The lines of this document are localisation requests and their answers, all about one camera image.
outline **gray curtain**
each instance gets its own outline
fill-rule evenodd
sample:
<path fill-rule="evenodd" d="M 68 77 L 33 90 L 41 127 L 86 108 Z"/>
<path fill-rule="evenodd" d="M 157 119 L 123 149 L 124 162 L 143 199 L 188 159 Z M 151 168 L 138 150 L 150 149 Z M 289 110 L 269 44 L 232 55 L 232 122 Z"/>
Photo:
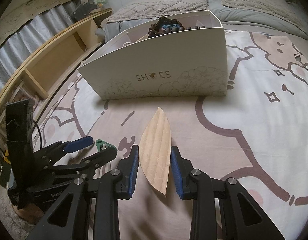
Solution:
<path fill-rule="evenodd" d="M 38 47 L 73 24 L 77 0 L 58 5 L 27 22 L 0 47 L 0 90 Z"/>

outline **metal screw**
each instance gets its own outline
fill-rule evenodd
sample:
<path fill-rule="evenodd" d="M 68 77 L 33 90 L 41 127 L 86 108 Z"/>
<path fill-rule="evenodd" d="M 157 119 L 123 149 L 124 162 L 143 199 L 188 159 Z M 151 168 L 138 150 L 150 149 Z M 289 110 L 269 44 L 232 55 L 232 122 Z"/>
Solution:
<path fill-rule="evenodd" d="M 82 184 L 82 182 L 83 182 L 83 179 L 82 179 L 82 178 L 76 178 L 76 179 L 74 180 L 74 183 L 75 183 L 76 185 L 80 185 L 80 184 Z"/>
<path fill-rule="evenodd" d="M 194 176 L 198 176 L 198 175 L 201 174 L 201 171 L 198 170 L 198 169 L 192 169 L 192 170 L 191 170 L 191 173 L 192 173 Z"/>
<path fill-rule="evenodd" d="M 237 180 L 236 180 L 235 178 L 229 178 L 227 181 L 228 181 L 229 184 L 231 184 L 231 185 L 235 185 L 236 182 L 237 182 Z"/>
<path fill-rule="evenodd" d="M 120 170 L 118 170 L 118 169 L 113 169 L 113 170 L 111 170 L 111 174 L 112 174 L 113 176 L 119 175 L 119 173 L 120 173 Z"/>

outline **wooden bed frame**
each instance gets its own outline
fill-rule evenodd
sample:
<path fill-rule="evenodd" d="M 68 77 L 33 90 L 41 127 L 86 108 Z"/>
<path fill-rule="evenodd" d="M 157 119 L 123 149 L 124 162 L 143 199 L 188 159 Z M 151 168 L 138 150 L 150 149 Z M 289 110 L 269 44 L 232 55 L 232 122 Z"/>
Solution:
<path fill-rule="evenodd" d="M 0 92 L 0 155 L 6 150 L 5 105 L 12 102 L 21 86 L 39 100 L 33 113 L 37 122 L 60 86 L 83 60 L 104 41 L 94 34 L 112 9 L 94 13 L 55 35 L 33 52 L 15 71 Z"/>

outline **bed sheet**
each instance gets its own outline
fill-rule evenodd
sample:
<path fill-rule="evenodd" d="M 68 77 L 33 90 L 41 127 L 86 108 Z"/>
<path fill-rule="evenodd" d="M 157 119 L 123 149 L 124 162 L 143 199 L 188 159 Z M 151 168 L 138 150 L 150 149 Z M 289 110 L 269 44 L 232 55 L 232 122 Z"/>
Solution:
<path fill-rule="evenodd" d="M 42 122 L 43 145 L 86 135 L 101 138 L 118 149 L 114 168 L 139 144 L 160 106 L 182 157 L 212 178 L 237 178 L 285 239 L 295 240 L 308 226 L 308 72 L 295 61 L 298 48 L 285 36 L 225 35 L 227 96 L 102 101 L 78 74 Z M 35 149 L 39 144 L 36 136 Z M 57 164 L 79 162 L 95 152 L 93 146 Z M 97 172 L 109 170 L 107 164 Z M 164 198 L 153 192 L 139 167 L 133 198 L 118 202 L 121 238 L 188 240 L 191 210 L 191 201 L 178 198 L 171 174 Z M 221 238 L 219 216 L 218 224 Z"/>
<path fill-rule="evenodd" d="M 300 38 L 299 36 L 292 35 L 286 32 L 269 29 L 266 27 L 252 26 L 252 25 L 237 25 L 237 24 L 223 24 L 226 30 L 245 31 L 245 32 L 260 32 L 267 33 L 273 36 L 287 36 L 289 40 L 300 50 L 305 58 L 308 60 L 308 40 Z"/>

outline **white cardboard box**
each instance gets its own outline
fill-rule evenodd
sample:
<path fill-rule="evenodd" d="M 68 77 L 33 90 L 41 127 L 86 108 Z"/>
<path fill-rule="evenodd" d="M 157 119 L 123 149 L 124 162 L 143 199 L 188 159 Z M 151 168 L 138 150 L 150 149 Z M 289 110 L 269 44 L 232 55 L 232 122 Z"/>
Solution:
<path fill-rule="evenodd" d="M 103 99 L 148 96 L 224 96 L 227 54 L 224 28 L 210 11 L 176 14 L 185 30 L 138 41 L 157 19 L 121 32 L 78 71 Z M 134 42 L 123 47 L 126 42 Z"/>

